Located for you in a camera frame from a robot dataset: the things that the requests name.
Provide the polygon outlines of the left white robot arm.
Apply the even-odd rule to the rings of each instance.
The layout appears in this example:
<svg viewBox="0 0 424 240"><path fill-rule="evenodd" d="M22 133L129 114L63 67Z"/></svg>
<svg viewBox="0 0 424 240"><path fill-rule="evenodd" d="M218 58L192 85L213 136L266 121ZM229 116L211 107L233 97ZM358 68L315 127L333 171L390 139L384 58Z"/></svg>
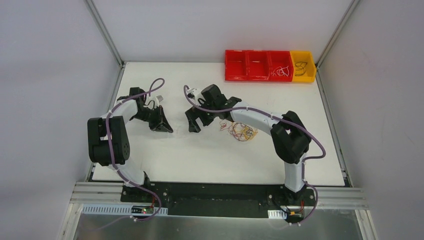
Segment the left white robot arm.
<svg viewBox="0 0 424 240"><path fill-rule="evenodd" d="M173 133L162 101L161 95L152 96L139 87L132 87L128 95L117 99L111 110L87 121L89 159L116 172L126 186L135 187L133 195L143 203L152 198L153 189L146 172L131 159L126 125L136 119L146 122L153 132Z"/></svg>

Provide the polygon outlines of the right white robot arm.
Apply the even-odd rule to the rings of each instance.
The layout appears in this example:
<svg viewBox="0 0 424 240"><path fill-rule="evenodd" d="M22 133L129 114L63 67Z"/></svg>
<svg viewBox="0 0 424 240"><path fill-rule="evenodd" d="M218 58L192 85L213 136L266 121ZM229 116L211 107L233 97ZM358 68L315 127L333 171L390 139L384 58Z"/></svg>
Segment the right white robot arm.
<svg viewBox="0 0 424 240"><path fill-rule="evenodd" d="M303 200L306 187L303 162L313 138L295 112L276 115L257 109L240 98L226 98L215 84L202 91L185 85L183 92L192 105L185 111L189 132L198 133L199 123L206 127L215 119L241 123L264 132L271 137L277 156L284 162L284 200L290 205Z"/></svg>

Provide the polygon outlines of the left red bin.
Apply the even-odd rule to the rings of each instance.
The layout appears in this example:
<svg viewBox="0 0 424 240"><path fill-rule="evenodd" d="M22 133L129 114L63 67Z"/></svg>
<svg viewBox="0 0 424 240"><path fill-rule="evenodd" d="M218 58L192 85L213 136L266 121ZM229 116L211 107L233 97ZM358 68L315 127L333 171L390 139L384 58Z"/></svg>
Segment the left red bin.
<svg viewBox="0 0 424 240"><path fill-rule="evenodd" d="M226 50L224 62L226 81L241 82L247 80L247 55L245 50Z"/></svg>

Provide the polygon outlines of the right red bin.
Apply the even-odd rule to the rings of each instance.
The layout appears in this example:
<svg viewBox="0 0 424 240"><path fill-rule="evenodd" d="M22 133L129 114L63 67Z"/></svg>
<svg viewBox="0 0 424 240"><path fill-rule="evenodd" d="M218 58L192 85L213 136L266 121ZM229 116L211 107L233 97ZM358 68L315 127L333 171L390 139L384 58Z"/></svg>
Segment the right red bin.
<svg viewBox="0 0 424 240"><path fill-rule="evenodd" d="M289 51L269 51L269 81L291 82L293 79L293 63Z"/></svg>

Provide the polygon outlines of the yellow bin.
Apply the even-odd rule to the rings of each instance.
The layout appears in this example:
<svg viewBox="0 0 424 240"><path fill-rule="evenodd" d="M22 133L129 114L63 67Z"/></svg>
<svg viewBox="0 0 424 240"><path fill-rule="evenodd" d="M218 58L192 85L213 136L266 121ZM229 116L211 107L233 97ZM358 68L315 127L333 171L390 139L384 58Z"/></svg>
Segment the yellow bin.
<svg viewBox="0 0 424 240"><path fill-rule="evenodd" d="M292 82L313 83L316 79L316 65L310 51L290 51L293 65Z"/></svg>

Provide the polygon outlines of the aluminium frame rail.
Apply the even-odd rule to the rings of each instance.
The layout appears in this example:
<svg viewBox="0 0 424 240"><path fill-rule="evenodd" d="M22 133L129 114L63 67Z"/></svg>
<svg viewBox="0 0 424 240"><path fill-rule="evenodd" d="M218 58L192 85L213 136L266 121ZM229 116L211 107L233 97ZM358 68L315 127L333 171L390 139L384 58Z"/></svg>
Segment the aluminium frame rail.
<svg viewBox="0 0 424 240"><path fill-rule="evenodd" d="M360 188L319 187L305 220L287 223L273 210L268 218L175 216L149 218L132 212L146 203L122 202L121 182L78 182L71 195L61 240L376 240Z"/></svg>

